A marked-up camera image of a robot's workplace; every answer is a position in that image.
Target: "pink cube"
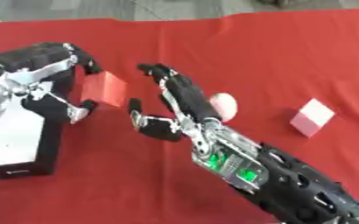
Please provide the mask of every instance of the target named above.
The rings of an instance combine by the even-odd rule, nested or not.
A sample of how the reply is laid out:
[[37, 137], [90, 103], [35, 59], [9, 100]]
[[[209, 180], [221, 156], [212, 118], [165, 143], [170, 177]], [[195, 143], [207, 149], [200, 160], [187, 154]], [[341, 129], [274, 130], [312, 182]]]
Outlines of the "pink cube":
[[104, 71], [85, 77], [81, 100], [93, 100], [98, 103], [121, 108], [127, 97], [127, 83], [114, 74]]
[[333, 116], [334, 111], [316, 99], [312, 99], [299, 110], [299, 113], [290, 121], [290, 124], [305, 136], [311, 137]]

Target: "red table surface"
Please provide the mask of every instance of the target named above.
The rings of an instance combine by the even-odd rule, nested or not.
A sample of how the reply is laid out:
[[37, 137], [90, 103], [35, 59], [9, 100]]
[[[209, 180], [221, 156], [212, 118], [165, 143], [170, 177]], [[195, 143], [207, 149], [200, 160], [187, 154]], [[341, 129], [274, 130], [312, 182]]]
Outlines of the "red table surface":
[[[359, 199], [359, 10], [243, 14], [178, 22], [111, 19], [1, 23], [0, 52], [72, 42], [126, 81], [145, 111], [167, 115], [135, 69], [162, 62], [206, 95], [231, 93], [229, 125], [344, 182]], [[80, 93], [74, 90], [74, 99]], [[311, 98], [337, 116], [307, 139], [289, 120]], [[124, 109], [67, 126], [52, 176], [0, 181], [0, 223], [265, 223], [223, 181], [191, 162], [190, 143], [139, 135]]]

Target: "gray floor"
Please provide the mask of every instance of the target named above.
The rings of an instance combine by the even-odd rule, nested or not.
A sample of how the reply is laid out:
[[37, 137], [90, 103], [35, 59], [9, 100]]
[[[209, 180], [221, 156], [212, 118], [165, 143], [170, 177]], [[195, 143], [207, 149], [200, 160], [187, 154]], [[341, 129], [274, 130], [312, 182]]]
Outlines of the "gray floor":
[[241, 12], [359, 8], [359, 0], [291, 0], [284, 9], [257, 0], [0, 0], [0, 20], [218, 18]]

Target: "robotic finger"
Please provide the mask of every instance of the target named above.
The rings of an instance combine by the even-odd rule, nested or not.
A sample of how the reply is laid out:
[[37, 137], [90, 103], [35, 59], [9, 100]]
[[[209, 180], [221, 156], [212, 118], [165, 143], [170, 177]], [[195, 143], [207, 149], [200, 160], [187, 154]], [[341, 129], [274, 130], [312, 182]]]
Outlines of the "robotic finger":
[[34, 96], [28, 95], [22, 100], [22, 106], [46, 119], [74, 124], [90, 115], [97, 103], [86, 100], [76, 107], [64, 98], [47, 92], [40, 99], [34, 99]]
[[143, 115], [139, 99], [130, 99], [128, 112], [133, 126], [140, 133], [159, 140], [178, 142], [181, 138], [178, 123], [170, 118], [159, 115]]

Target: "robotic hand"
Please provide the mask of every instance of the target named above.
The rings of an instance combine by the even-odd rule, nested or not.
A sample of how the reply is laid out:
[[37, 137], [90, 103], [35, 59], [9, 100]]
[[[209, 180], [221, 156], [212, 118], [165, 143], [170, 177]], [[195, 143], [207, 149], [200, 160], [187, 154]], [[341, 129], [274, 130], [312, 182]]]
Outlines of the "robotic hand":
[[186, 76], [161, 64], [141, 64], [162, 90], [175, 119], [143, 115], [131, 99], [135, 128], [157, 139], [189, 137], [193, 161], [219, 175], [244, 198], [287, 224], [359, 224], [359, 202], [309, 164], [222, 125], [203, 93]]
[[14, 95], [24, 97], [25, 109], [56, 122], [76, 123], [89, 115], [95, 102], [76, 107], [43, 83], [71, 86], [76, 65], [82, 65], [86, 74], [101, 72], [92, 56], [68, 43], [41, 43], [0, 53], [0, 116]]

